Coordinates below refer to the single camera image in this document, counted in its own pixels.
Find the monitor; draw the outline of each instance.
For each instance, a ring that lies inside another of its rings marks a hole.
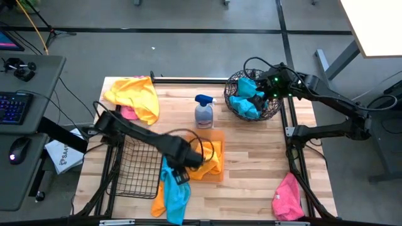
[[[25,49],[13,37],[1,30],[0,50],[24,51]]]

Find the wire basket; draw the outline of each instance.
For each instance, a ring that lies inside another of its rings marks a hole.
[[[246,72],[252,79],[257,79],[263,73],[262,70],[256,69],[246,69]],[[247,117],[239,115],[239,113],[232,107],[231,103],[229,102],[229,97],[237,95],[237,81],[240,78],[248,78],[247,75],[244,74],[243,70],[236,72],[227,80],[224,91],[227,108],[229,108],[229,110],[231,110],[236,116],[238,116],[238,118],[249,122],[265,121],[272,118],[281,109],[283,99],[271,99],[267,100],[268,106],[263,108],[258,119],[249,119]]]
[[[115,196],[156,198],[162,167],[162,154],[149,144],[125,137]],[[107,189],[110,195],[111,185]]]

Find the orange cloth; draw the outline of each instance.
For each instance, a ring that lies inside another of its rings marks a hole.
[[[162,215],[166,211],[165,201],[163,199],[163,187],[164,187],[164,185],[165,184],[164,184],[163,181],[159,182],[158,195],[153,200],[151,214],[154,217],[159,217],[160,215]]]
[[[214,145],[215,154],[212,159],[202,165],[197,171],[187,170],[190,179],[201,180],[206,173],[217,175],[222,171],[222,143],[220,141],[212,141]],[[210,142],[202,142],[204,148],[204,158],[209,160],[212,155],[212,145]],[[196,152],[201,153],[201,145],[198,144]]]
[[[159,118],[159,101],[150,77],[124,78],[114,82],[104,98],[113,104],[132,107],[142,121],[154,124]]]

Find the concrete floor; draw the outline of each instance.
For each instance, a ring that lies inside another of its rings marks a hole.
[[[54,26],[91,28],[280,28],[275,0],[235,1],[227,8],[219,0],[145,0],[140,8],[129,0],[42,0],[42,15]],[[336,0],[282,0],[288,30],[349,30]],[[26,18],[14,12],[0,14],[0,21],[29,26]],[[21,32],[27,40],[41,46],[32,32]],[[313,53],[324,50],[332,62],[352,41],[352,36],[290,35],[295,68],[318,74]],[[58,38],[50,47],[52,55],[67,57],[62,78],[84,103],[99,98],[105,76],[148,75],[169,77],[229,77],[252,56],[272,63],[286,62],[281,35],[235,34],[158,34],[158,33],[79,33]],[[363,59],[358,56],[334,80],[337,91],[355,97],[393,73],[402,70],[402,59]],[[250,67],[266,69],[258,62]],[[367,94],[367,103],[381,91],[402,79],[402,73]],[[82,106],[57,85],[63,111],[75,122],[91,122],[81,114]],[[344,116],[314,103],[319,125],[340,122]],[[56,120],[58,111],[49,106],[46,116]],[[62,116],[61,124],[70,124]],[[346,138],[323,140],[329,163],[329,176],[340,217],[363,222],[402,222],[402,180],[369,184],[367,177],[380,174],[382,167],[372,140]],[[44,182],[47,198],[34,203],[27,198],[18,212],[0,212],[0,222],[66,216],[79,175],[49,176]]]

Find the computer keyboard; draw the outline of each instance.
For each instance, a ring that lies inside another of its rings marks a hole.
[[[0,124],[21,125],[32,98],[32,94],[0,92]]]

